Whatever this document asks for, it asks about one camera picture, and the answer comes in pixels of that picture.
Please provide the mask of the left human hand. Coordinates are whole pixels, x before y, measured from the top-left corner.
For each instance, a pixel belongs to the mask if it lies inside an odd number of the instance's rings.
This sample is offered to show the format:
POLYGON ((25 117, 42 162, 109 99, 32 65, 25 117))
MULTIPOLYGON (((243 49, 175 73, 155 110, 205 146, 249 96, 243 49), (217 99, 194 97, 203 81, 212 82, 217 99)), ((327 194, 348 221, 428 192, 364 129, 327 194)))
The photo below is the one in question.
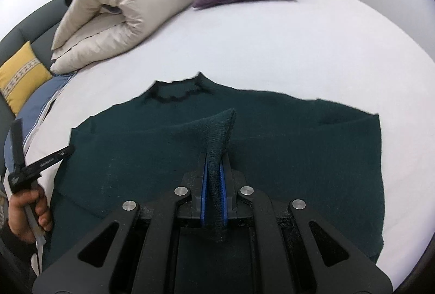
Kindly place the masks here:
POLYGON ((44 189, 38 185, 36 189, 22 190, 12 194, 9 202, 8 225, 11 232, 26 244, 35 241, 27 215, 26 206, 35 205, 36 220, 45 232, 52 230, 52 217, 44 189))

